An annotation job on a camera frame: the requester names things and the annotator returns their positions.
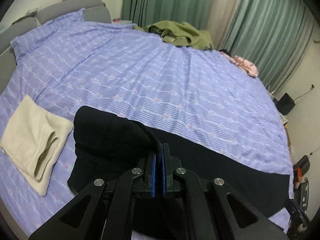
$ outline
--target bed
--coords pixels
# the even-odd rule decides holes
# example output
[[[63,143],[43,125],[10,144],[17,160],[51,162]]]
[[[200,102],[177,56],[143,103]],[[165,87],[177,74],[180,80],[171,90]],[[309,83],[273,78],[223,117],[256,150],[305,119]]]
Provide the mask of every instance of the bed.
[[[100,0],[52,5],[1,35],[0,138],[26,94],[70,121],[88,105],[180,135],[252,169],[288,175],[285,190],[292,196],[286,132],[272,100],[258,78],[219,52],[177,48],[132,25],[111,24]],[[73,198],[67,180],[74,152],[71,133],[40,197],[0,150],[0,197],[25,235]],[[287,231],[285,209],[269,219]]]

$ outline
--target cream folded garment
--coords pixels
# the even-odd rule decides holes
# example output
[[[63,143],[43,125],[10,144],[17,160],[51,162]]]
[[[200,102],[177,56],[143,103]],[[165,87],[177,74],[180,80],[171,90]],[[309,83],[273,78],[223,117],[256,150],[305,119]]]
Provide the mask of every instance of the cream folded garment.
[[[0,147],[39,195],[45,196],[53,165],[73,123],[25,96],[4,130]]]

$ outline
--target cable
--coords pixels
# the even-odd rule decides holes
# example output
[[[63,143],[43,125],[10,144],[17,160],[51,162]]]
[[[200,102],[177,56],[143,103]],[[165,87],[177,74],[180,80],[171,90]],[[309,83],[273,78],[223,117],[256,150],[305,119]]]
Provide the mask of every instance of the cable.
[[[313,153],[315,153],[318,149],[320,149],[320,146],[317,149],[315,149],[313,152],[311,152],[309,155],[307,155],[307,156],[313,155]]]
[[[314,86],[314,85],[311,85],[311,88],[310,88],[310,90],[309,90],[308,92],[306,92],[306,93],[304,93],[303,95],[297,97],[295,100],[297,100],[298,98],[301,98],[301,97],[303,97],[304,95],[308,94],[308,93],[309,93],[311,90],[313,90],[314,88],[315,88],[315,86]]]

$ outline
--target folded black fabric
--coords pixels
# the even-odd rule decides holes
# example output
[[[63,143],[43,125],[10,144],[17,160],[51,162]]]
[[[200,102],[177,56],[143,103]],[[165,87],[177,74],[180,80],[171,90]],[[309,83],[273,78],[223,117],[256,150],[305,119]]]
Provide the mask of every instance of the folded black fabric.
[[[68,180],[80,192],[96,178],[117,179],[138,160],[156,153],[160,163],[161,143],[168,143],[170,155],[200,178],[223,178],[266,217],[283,208],[289,198],[289,175],[251,169],[178,135],[148,128],[137,121],[82,106],[74,120],[77,159]]]

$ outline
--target triangular cutout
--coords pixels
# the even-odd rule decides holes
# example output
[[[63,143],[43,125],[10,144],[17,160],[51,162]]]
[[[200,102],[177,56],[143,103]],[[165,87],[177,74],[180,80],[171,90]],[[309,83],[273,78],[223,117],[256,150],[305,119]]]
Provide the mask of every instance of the triangular cutout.
[[[81,220],[84,216],[85,211],[89,205],[91,196],[86,195],[81,199],[76,205],[74,205],[68,213],[64,214],[60,221],[65,223],[73,228],[78,228],[80,226]]]
[[[240,228],[246,228],[258,222],[258,217],[247,209],[232,194],[227,194],[227,200]]]

